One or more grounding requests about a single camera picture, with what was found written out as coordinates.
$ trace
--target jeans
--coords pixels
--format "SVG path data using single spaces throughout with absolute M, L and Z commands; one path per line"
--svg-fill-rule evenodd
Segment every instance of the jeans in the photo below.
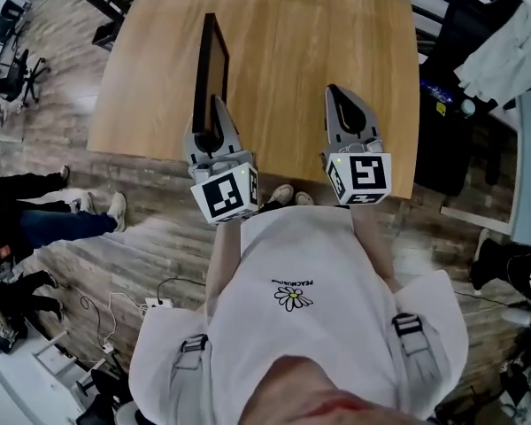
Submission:
M 56 241 L 76 241 L 111 233 L 116 220 L 106 214 L 89 212 L 47 212 L 25 210 L 21 212 L 19 225 L 33 250 Z
M 26 275 L 11 284 L 1 284 L 0 310 L 5 316 L 38 310 L 56 312 L 59 309 L 59 302 L 56 299 L 34 295 L 34 291 L 43 285 L 52 285 L 50 276 L 45 271 Z
M 35 209 L 69 213 L 71 207 L 63 202 L 44 203 L 35 205 L 19 202 L 28 198 L 39 198 L 50 192 L 64 189 L 66 181 L 61 174 L 15 174 L 14 176 L 0 176 L 0 208 Z

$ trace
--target sneaker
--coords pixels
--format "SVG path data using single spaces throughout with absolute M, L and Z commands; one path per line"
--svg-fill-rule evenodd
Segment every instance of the sneaker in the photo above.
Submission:
M 51 272 L 47 271 L 47 274 L 48 274 L 48 276 L 50 277 L 50 282 L 48 283 L 49 286 L 51 286 L 51 288 L 53 288 L 53 289 L 55 289 L 55 290 L 56 290 L 57 288 L 59 288 L 59 284 L 58 284 L 58 282 L 57 282 L 57 279 L 56 279 L 55 277 L 53 277 L 53 275 L 51 275 Z
M 297 192 L 295 194 L 295 204 L 297 206 L 313 206 L 315 202 L 306 192 Z
M 488 239 L 488 236 L 489 230 L 487 228 L 483 228 L 480 232 L 480 236 L 478 236 L 478 246 L 476 247 L 476 252 L 474 253 L 474 261 L 478 261 L 478 258 L 480 257 L 481 246 L 484 244 L 484 241 Z
M 71 208 L 71 214 L 76 214 L 81 209 L 81 201 L 80 200 L 73 200 L 69 207 Z
M 61 301 L 57 302 L 59 304 L 59 307 L 57 310 L 54 310 L 53 313 L 57 315 L 57 319 L 59 320 L 59 322 L 63 322 L 63 320 L 65 319 L 65 306 Z
M 293 186 L 291 186 L 291 184 L 283 184 L 282 186 L 273 191 L 273 194 L 271 197 L 269 197 L 267 203 L 279 202 L 283 206 L 287 206 L 291 202 L 291 198 L 293 198 L 294 192 L 295 190 L 293 189 Z
M 90 192 L 82 194 L 79 211 L 83 211 L 89 214 L 96 214 L 95 203 L 93 202 L 93 197 Z
M 67 181 L 69 179 L 69 174 L 71 173 L 71 170 L 69 170 L 68 166 L 62 166 L 61 170 L 59 170 L 59 174 L 61 175 L 61 179 L 63 181 Z
M 116 192 L 112 197 L 108 215 L 116 221 L 115 232 L 126 229 L 126 197 L 121 192 Z

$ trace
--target wooden table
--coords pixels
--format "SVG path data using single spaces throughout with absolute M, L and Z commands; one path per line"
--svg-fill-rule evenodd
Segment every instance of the wooden table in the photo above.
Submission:
M 392 195 L 412 193 L 419 64 L 405 0 L 135 0 L 104 72 L 88 149 L 184 160 L 203 19 L 230 53 L 227 105 L 260 172 L 326 182 L 325 87 L 375 111 Z

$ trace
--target strap buckle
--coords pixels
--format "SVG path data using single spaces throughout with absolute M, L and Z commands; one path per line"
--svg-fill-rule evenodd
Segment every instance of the strap buckle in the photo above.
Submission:
M 209 337 L 206 334 L 192 336 L 181 344 L 181 352 L 204 351 L 204 347 L 208 341 Z
M 423 331 L 423 324 L 419 316 L 411 313 L 400 313 L 391 322 L 393 322 L 399 337 Z

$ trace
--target white sneaker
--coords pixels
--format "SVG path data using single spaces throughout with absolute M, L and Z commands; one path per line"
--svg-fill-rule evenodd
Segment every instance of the white sneaker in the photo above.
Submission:
M 484 244 L 486 239 L 488 239 L 488 236 L 489 230 L 487 228 L 483 228 L 480 232 L 480 236 L 478 236 L 478 246 L 476 247 L 476 252 L 474 253 L 474 261 L 478 261 L 478 258 L 480 257 L 481 245 Z
M 116 221 L 115 232 L 126 229 L 126 197 L 121 192 L 116 192 L 112 197 L 108 215 Z
M 267 203 L 280 202 L 283 206 L 287 206 L 291 201 L 291 198 L 293 198 L 294 192 L 295 191 L 291 184 L 283 184 L 282 186 L 273 191 L 273 194 L 271 197 L 269 197 Z
M 295 194 L 295 204 L 297 206 L 313 206 L 315 202 L 306 192 L 297 192 Z
M 62 166 L 61 170 L 59 170 L 59 174 L 61 175 L 61 178 L 63 178 L 63 181 L 67 181 L 67 178 L 69 177 L 69 173 L 71 171 L 69 170 L 68 166 Z
M 93 202 L 93 197 L 90 192 L 82 194 L 79 211 L 84 211 L 85 213 L 89 214 L 96 214 L 95 203 Z

